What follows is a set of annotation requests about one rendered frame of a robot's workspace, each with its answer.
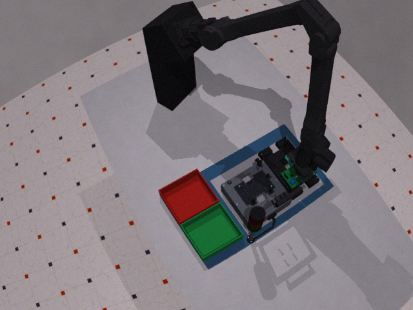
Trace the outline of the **green circuit board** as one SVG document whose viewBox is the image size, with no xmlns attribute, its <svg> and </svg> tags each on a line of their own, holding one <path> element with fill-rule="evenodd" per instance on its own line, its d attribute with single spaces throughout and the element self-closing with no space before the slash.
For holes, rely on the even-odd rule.
<svg viewBox="0 0 413 310">
<path fill-rule="evenodd" d="M 302 181 L 300 179 L 299 174 L 295 171 L 293 167 L 288 168 L 284 172 L 281 173 L 290 187 L 293 189 L 295 186 L 299 185 Z"/>
</svg>

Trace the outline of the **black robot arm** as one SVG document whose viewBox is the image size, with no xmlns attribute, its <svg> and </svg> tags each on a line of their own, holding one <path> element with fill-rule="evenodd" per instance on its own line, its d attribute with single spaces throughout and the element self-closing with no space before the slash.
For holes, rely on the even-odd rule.
<svg viewBox="0 0 413 310">
<path fill-rule="evenodd" d="M 293 25 L 304 26 L 310 38 L 308 53 L 312 56 L 298 154 L 304 160 L 313 157 L 308 167 L 314 164 L 327 172 L 336 155 L 328 149 L 330 142 L 324 135 L 325 114 L 341 28 L 318 0 L 300 0 L 236 19 L 203 19 L 196 15 L 173 23 L 172 27 L 179 47 L 200 41 L 206 49 L 214 51 L 239 37 Z"/>
</svg>

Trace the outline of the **green bin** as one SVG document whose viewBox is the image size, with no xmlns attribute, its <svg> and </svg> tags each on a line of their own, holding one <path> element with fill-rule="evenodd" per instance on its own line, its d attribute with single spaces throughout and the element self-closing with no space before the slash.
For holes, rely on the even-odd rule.
<svg viewBox="0 0 413 310">
<path fill-rule="evenodd" d="M 202 261 L 240 241 L 244 235 L 221 202 L 180 226 Z"/>
</svg>

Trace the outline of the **red square tray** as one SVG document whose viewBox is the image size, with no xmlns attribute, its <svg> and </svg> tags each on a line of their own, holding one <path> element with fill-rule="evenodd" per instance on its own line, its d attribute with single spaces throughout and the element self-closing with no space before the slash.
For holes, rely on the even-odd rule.
<svg viewBox="0 0 413 310">
<path fill-rule="evenodd" d="M 179 226 L 219 203 L 218 197 L 198 169 L 158 191 Z"/>
</svg>

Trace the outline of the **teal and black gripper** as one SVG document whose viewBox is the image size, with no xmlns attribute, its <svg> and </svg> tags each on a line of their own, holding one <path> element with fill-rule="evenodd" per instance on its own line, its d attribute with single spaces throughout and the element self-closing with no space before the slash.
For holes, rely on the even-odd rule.
<svg viewBox="0 0 413 310">
<path fill-rule="evenodd" d="M 310 160 L 313 157 L 310 160 L 304 160 L 300 158 L 298 154 L 298 148 L 299 147 L 289 152 L 288 155 L 285 156 L 285 159 L 288 161 L 288 164 L 290 165 L 290 167 L 293 166 L 295 171 L 299 174 L 301 181 L 305 182 L 309 178 L 311 178 L 313 175 L 317 174 L 317 170 L 316 170 L 317 166 L 313 164 L 312 166 L 308 167 Z M 291 163 L 291 161 L 293 163 Z"/>
</svg>

